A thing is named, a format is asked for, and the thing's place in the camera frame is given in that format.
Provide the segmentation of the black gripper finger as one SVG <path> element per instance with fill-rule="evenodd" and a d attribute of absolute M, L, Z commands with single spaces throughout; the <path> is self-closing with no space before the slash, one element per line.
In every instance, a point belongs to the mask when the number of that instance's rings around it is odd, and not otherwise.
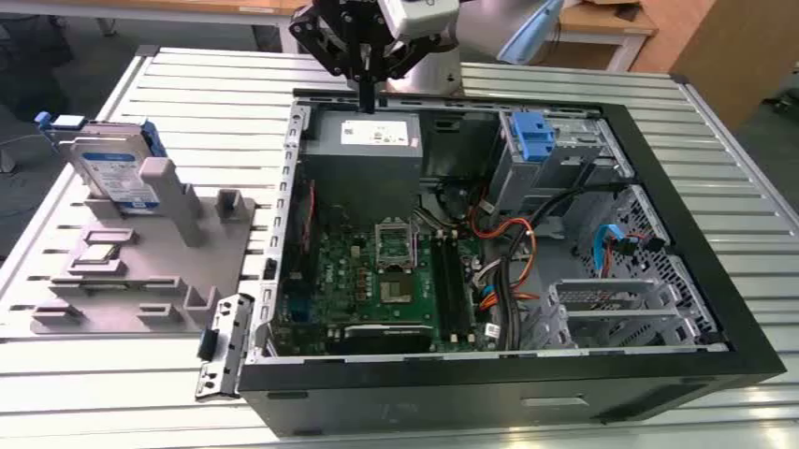
<path fill-rule="evenodd" d="M 360 29 L 349 25 L 328 28 L 309 16 L 309 8 L 294 11 L 288 31 L 329 74 L 345 77 L 358 94 L 358 111 L 366 113 L 368 72 L 360 52 Z"/>
<path fill-rule="evenodd" d="M 376 107 L 377 84 L 401 78 L 424 56 L 452 50 L 456 41 L 444 33 L 436 33 L 401 42 L 392 37 L 386 27 L 373 27 L 366 32 L 366 43 L 366 113 L 372 114 Z"/>

